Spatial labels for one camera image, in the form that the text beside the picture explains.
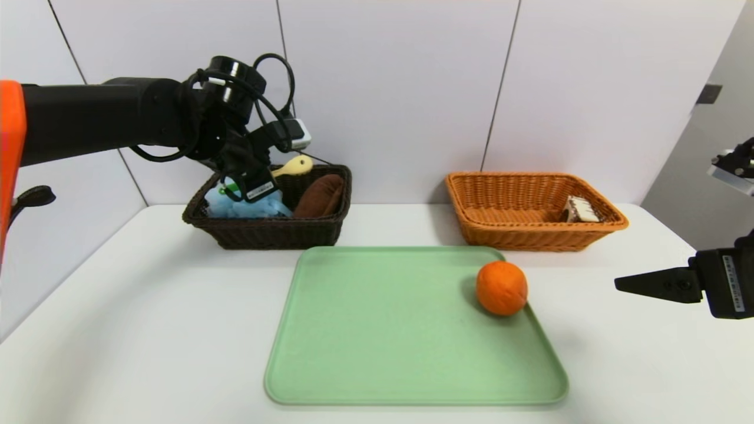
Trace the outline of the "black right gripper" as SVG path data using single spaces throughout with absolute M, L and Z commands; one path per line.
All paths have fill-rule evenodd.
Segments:
M 614 279 L 617 290 L 674 303 L 703 300 L 716 319 L 753 317 L 753 231 L 733 247 L 698 251 L 685 267 Z

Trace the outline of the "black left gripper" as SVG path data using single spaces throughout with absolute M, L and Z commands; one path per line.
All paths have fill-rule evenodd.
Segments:
M 279 190 L 268 166 L 257 167 L 237 175 L 237 190 L 240 201 L 253 203 Z

